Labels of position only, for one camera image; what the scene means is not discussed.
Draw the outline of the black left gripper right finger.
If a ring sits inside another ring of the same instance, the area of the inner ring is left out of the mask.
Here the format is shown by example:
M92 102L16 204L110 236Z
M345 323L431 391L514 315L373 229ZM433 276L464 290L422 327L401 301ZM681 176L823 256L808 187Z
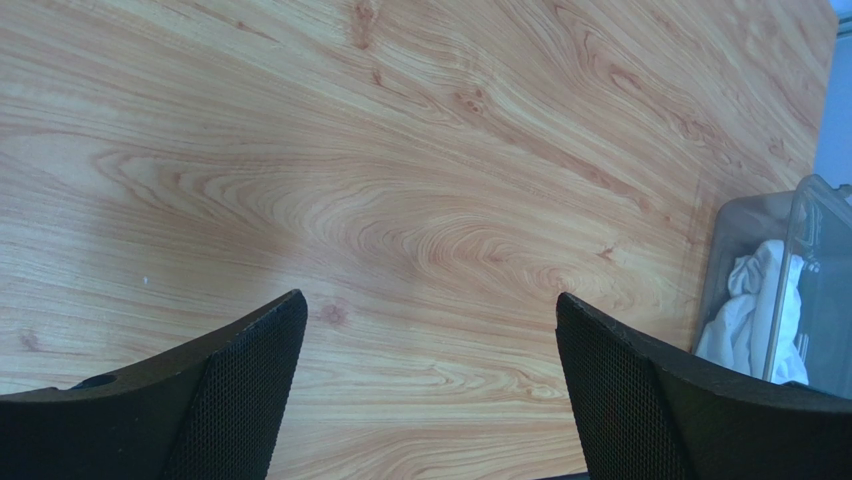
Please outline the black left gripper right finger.
M593 479L847 479L851 403L720 367L578 297L556 340Z

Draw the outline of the white t shirt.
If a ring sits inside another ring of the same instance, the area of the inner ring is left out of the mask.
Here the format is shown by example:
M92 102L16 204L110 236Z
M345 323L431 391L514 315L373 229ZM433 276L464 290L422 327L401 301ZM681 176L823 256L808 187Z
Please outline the white t shirt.
M767 240L753 254L735 260L727 278L730 299L704 327L694 352L696 356L762 378L778 287L783 284L785 292L770 381L809 383L805 363L795 344L802 305L798 283L804 260L793 255L788 274L782 277L784 248L781 240Z

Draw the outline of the clear plastic bin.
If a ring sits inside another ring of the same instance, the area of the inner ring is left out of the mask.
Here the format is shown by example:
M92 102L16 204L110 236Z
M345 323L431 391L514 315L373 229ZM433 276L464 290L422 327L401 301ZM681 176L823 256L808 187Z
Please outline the clear plastic bin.
M692 351L756 379L850 398L850 186L813 174L718 210Z

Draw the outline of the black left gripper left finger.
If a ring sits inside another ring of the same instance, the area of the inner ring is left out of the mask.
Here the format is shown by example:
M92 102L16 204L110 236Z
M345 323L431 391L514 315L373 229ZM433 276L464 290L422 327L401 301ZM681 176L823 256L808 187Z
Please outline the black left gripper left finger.
M262 479L308 320L293 290L126 367L1 399L5 479Z

